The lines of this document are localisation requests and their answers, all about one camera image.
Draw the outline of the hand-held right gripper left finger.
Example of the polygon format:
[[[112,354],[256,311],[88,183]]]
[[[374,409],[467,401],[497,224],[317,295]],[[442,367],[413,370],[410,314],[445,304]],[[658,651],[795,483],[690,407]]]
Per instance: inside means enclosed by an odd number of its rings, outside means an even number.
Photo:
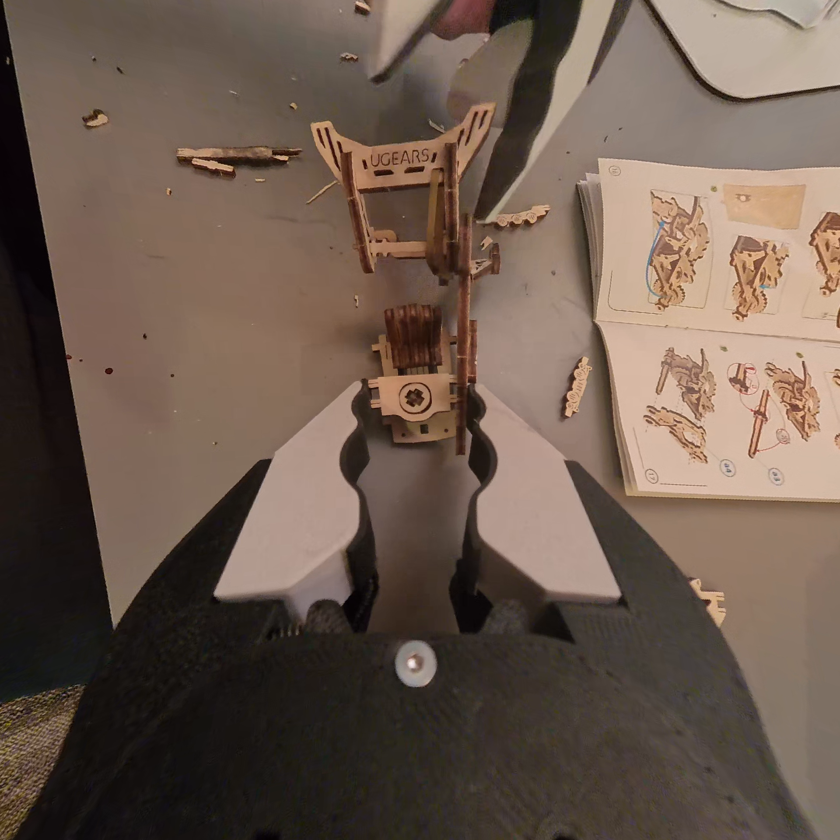
[[[275,452],[216,584],[218,601],[279,601],[302,622],[330,600],[356,633],[367,631],[379,590],[359,487],[370,399],[369,382],[353,382]]]

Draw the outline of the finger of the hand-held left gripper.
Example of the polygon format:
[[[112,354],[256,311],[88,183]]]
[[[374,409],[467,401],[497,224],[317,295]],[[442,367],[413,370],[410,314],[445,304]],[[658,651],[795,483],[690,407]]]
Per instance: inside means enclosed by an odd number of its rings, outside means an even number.
[[[452,1],[371,2],[370,81],[387,81],[452,4]]]
[[[475,217],[495,218],[515,193],[618,34],[617,1],[496,1],[488,40],[451,80],[456,120],[482,102],[497,105],[500,134],[479,190]]]

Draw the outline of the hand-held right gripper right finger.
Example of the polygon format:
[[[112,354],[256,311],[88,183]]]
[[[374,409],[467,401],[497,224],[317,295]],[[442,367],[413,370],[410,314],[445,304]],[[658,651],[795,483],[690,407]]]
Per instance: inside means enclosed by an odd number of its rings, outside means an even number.
[[[551,604],[616,606],[620,587],[567,458],[483,385],[469,386],[466,417],[479,485],[449,584],[458,630],[478,633],[504,602],[530,628]]]

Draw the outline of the partly built wooden model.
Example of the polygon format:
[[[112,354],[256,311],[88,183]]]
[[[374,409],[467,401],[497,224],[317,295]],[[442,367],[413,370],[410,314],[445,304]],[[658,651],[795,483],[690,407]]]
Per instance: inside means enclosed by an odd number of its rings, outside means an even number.
[[[495,116],[495,102],[472,106],[461,122],[433,140],[393,145],[363,145],[339,134],[329,121],[315,122],[311,133],[322,158],[341,183],[350,212],[354,247],[364,273],[381,258],[421,260],[440,286],[457,285],[455,335],[445,329],[441,307],[408,303],[384,311],[385,333],[373,346],[388,375],[447,373],[455,379],[457,403],[425,423],[383,416],[397,444],[453,438],[455,452],[467,450],[467,391],[477,379],[477,321],[470,317],[471,291],[483,276],[499,274],[500,248],[473,259],[473,220],[461,213],[459,188]],[[427,191],[424,239],[402,241],[394,231],[375,229],[364,202],[368,194],[391,190]]]

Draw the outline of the small wooden plate with hole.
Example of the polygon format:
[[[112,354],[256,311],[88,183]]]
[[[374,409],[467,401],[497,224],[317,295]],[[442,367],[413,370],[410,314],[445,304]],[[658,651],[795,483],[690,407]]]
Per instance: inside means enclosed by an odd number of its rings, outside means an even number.
[[[381,376],[369,380],[370,389],[378,392],[371,399],[371,407],[380,410],[384,417],[425,423],[455,407],[455,379],[447,373]]]

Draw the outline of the wooden model side plate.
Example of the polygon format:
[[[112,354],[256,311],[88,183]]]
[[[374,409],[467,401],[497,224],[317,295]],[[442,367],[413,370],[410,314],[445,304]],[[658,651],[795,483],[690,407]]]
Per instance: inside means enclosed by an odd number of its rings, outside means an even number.
[[[720,628],[726,619],[725,595],[721,591],[706,590],[697,577],[689,577],[689,586],[706,607],[707,613],[714,624]]]

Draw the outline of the person's left hand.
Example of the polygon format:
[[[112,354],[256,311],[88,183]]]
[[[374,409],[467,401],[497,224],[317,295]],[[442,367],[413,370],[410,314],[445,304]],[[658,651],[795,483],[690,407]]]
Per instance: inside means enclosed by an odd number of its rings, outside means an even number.
[[[431,32],[447,41],[465,35],[488,35],[496,1],[452,1]]]

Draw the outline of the small wooden track strip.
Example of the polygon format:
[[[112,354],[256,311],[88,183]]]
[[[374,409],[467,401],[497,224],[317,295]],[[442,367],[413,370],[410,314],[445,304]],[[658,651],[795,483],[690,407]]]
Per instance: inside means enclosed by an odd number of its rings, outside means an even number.
[[[516,213],[500,213],[493,220],[492,224],[495,228],[503,229],[508,227],[520,227],[523,225],[533,226],[538,221],[542,220],[550,212],[551,205],[538,204],[532,205],[529,209],[519,211]]]
[[[587,356],[580,357],[570,373],[568,388],[563,396],[561,406],[562,419],[571,418],[579,412],[581,400],[591,372],[592,366],[590,359]]]

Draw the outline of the open instruction booklet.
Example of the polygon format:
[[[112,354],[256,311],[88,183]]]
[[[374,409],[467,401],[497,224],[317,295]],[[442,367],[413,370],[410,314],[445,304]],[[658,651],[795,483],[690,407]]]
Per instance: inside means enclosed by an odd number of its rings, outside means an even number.
[[[838,167],[579,182],[626,493],[838,502]]]

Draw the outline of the dark wooden sprue scrap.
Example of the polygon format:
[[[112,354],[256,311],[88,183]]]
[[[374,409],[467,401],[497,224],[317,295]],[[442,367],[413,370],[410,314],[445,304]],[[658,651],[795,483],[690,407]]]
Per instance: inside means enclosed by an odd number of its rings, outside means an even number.
[[[273,148],[265,145],[245,147],[177,148],[180,164],[215,175],[234,177],[238,166],[265,169],[287,165],[301,154],[300,148]]]

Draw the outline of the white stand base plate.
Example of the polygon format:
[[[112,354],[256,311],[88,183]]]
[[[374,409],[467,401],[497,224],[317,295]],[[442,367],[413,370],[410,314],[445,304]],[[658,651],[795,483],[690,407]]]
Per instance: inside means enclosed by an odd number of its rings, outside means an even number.
[[[738,100],[839,86],[838,1],[651,1],[698,77]]]

